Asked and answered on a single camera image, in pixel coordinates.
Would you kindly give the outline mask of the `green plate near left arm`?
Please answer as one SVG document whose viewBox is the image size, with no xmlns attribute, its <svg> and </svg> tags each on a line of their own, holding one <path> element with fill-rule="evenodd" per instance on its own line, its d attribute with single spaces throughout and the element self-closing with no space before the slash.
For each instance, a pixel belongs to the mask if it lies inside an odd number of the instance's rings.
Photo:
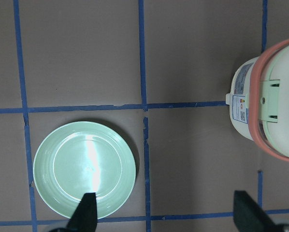
<svg viewBox="0 0 289 232">
<path fill-rule="evenodd" d="M 86 193 L 95 193 L 98 218 L 128 200 L 136 179 L 134 155 L 113 129 L 96 122 L 63 125 L 39 145 L 33 162 L 36 189 L 45 204 L 70 218 Z"/>
</svg>

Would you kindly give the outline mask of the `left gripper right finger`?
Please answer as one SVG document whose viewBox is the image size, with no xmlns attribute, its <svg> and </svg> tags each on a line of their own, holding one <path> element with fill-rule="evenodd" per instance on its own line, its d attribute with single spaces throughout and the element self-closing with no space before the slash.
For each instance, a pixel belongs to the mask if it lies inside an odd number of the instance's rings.
<svg viewBox="0 0 289 232">
<path fill-rule="evenodd" d="M 278 232 L 275 224 L 244 190 L 233 195 L 233 222 L 239 232 Z"/>
</svg>

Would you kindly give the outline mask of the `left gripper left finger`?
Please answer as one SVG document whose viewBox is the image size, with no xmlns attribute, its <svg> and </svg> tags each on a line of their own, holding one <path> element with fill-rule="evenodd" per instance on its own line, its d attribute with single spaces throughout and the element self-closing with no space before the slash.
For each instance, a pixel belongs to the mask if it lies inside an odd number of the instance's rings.
<svg viewBox="0 0 289 232">
<path fill-rule="evenodd" d="M 68 232 L 95 232 L 98 223 L 97 201 L 95 193 L 85 193 L 70 218 Z"/>
</svg>

